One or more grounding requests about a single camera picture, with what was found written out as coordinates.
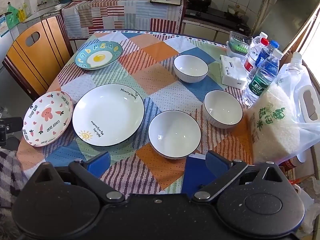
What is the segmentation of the checkered sleeve forearm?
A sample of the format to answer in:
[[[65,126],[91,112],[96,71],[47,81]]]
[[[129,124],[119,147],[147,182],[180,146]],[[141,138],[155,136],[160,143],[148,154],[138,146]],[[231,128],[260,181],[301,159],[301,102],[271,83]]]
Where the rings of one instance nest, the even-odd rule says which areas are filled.
[[[16,151],[1,148],[1,209],[10,209],[27,182]]]

